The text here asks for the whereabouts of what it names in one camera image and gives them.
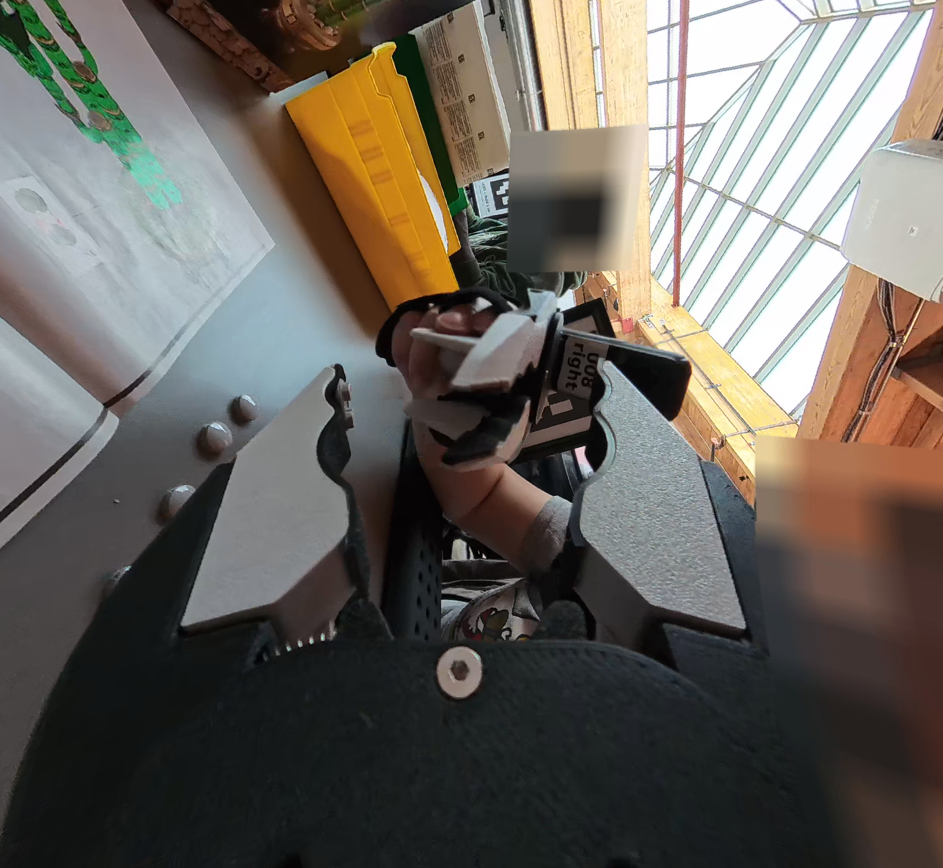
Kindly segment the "black perforated pad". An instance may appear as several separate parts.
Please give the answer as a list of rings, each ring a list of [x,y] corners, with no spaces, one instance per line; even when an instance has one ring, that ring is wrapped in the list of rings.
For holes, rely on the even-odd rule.
[[[410,422],[404,431],[388,530],[381,609],[397,639],[441,638],[442,509],[418,459]]]

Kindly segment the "green plastic bin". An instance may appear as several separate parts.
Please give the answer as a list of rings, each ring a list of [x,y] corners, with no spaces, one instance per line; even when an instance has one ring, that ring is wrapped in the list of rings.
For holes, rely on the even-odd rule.
[[[407,82],[417,116],[418,133],[425,145],[425,153],[429,156],[428,160],[432,164],[435,175],[434,179],[428,181],[430,190],[434,192],[435,185],[439,185],[442,191],[443,215],[456,217],[468,208],[469,202],[464,189],[458,185],[454,175],[437,105],[420,54],[418,37],[407,33],[395,37],[392,44],[395,46],[392,54],[393,65],[396,73]]]

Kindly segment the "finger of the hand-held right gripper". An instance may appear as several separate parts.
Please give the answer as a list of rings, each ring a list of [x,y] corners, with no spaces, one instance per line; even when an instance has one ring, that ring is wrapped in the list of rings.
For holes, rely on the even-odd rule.
[[[443,466],[477,471],[517,457],[531,427],[532,400],[525,395],[444,395],[410,401],[407,415],[442,449]]]
[[[478,337],[413,330],[415,338],[441,349],[442,367],[451,376],[449,391],[511,390],[519,378],[538,366],[552,310],[541,308],[536,313],[493,310],[496,319]]]

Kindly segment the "yellow plastic bin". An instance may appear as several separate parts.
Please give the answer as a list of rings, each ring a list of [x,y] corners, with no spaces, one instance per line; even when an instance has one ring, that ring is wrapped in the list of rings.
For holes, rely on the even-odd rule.
[[[395,309],[458,290],[450,257],[460,243],[445,217],[442,247],[417,169],[435,178],[406,80],[385,42],[348,69],[286,103],[338,213],[382,294]]]

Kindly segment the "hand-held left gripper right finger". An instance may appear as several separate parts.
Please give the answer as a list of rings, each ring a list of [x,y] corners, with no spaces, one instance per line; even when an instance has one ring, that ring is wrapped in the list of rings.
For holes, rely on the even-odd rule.
[[[605,642],[641,646],[666,621],[736,638],[746,619],[701,459],[613,364],[594,412],[605,456],[579,489],[574,590]]]

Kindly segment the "white lego instruction booklet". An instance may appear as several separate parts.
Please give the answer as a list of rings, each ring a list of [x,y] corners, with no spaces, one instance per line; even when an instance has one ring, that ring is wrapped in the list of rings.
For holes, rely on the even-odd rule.
[[[2,0],[1,536],[273,248],[123,0]]]

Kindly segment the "white paper sheet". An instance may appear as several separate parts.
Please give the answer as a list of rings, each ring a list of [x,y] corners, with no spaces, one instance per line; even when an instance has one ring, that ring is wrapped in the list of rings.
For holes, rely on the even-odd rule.
[[[442,212],[442,207],[439,204],[435,191],[433,191],[428,180],[424,178],[424,176],[421,174],[421,172],[418,169],[417,169],[417,173],[418,173],[419,180],[421,182],[424,195],[426,197],[426,202],[429,206],[429,210],[437,226],[437,230],[442,241],[442,247],[444,251],[446,252],[446,254],[448,254],[449,236],[447,233],[445,217]]]

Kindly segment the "scattered grey lego studs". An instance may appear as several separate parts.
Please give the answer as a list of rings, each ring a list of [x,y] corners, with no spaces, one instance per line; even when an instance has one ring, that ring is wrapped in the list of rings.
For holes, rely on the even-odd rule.
[[[257,421],[260,404],[248,394],[239,394],[228,405],[231,423],[213,420],[198,431],[195,445],[197,454],[205,461],[217,461],[234,445],[233,427],[242,428]],[[180,484],[169,488],[159,500],[157,521],[159,526],[169,523],[184,507],[196,491],[195,485]]]

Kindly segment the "black framed marker sign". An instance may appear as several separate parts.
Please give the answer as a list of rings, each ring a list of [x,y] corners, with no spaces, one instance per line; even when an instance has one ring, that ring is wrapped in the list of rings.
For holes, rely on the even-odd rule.
[[[614,338],[601,299],[595,298],[562,313],[558,352],[538,415],[525,439],[518,461],[540,459],[580,445],[592,421],[592,388],[607,345],[592,344],[590,335]]]

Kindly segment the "small marker sign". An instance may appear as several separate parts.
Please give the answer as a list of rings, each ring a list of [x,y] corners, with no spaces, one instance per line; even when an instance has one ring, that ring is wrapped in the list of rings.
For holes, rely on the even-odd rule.
[[[501,171],[472,182],[467,187],[475,214],[506,221],[509,206],[509,172]]]

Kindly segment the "person's right forearm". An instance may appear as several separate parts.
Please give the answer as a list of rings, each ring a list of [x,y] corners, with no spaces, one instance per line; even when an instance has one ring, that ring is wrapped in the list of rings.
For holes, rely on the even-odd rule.
[[[418,461],[443,514],[462,532],[524,569],[525,539],[550,495],[506,463],[462,471],[443,463],[444,448],[424,429]]]

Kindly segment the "white printed cardboard box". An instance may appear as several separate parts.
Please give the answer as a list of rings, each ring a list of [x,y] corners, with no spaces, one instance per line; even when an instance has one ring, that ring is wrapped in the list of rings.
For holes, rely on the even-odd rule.
[[[479,1],[411,31],[459,187],[509,165],[511,129]]]

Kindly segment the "red ceiling pipe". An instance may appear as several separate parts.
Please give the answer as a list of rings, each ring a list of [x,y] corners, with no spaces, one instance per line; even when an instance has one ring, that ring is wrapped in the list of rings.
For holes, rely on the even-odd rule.
[[[678,47],[677,47],[677,99],[676,99],[676,144],[674,220],[672,240],[672,284],[671,306],[678,308],[681,302],[682,238],[683,238],[683,193],[685,187],[685,132],[687,127],[687,85],[690,38],[690,0],[679,0]]]

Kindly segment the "white ceiling projector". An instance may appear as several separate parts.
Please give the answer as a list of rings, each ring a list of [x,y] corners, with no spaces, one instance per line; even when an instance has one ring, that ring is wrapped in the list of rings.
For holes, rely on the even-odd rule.
[[[853,266],[942,301],[942,142],[910,139],[866,156],[841,243]]]

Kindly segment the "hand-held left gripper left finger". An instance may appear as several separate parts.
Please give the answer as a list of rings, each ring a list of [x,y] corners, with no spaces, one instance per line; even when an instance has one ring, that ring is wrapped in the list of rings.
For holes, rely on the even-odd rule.
[[[232,462],[181,627],[270,623],[287,649],[329,637],[368,598],[371,568],[353,487],[349,431],[329,365]]]

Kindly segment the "person's right hand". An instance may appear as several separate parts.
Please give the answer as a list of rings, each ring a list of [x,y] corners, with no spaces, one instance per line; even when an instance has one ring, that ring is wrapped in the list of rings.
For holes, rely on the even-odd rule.
[[[448,393],[451,376],[443,369],[439,349],[415,338],[416,328],[441,335],[481,336],[496,319],[493,309],[477,311],[473,304],[450,309],[432,307],[422,313],[409,312],[395,326],[391,338],[391,357],[405,386],[414,399],[436,399]]]

